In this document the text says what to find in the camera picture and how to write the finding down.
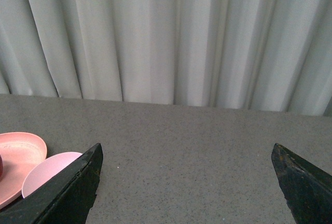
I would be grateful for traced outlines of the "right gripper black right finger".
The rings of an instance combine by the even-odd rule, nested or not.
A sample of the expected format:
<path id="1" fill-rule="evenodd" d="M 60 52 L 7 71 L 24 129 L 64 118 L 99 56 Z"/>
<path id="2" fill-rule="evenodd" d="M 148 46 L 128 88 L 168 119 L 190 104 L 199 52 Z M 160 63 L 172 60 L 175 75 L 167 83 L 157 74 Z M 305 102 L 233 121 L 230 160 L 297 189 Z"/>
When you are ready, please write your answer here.
<path id="1" fill-rule="evenodd" d="M 274 144 L 272 164 L 296 223 L 331 223 L 331 175 Z"/>

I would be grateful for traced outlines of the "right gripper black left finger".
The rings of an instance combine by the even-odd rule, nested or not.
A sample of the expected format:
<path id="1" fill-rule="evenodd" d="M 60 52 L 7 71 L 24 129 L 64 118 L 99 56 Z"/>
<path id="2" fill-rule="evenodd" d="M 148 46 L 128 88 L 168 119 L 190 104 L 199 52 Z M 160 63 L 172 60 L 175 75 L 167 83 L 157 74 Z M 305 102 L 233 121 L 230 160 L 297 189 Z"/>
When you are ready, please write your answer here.
<path id="1" fill-rule="evenodd" d="M 44 185 L 1 213 L 1 223 L 85 223 L 100 182 L 103 151 L 95 144 Z"/>

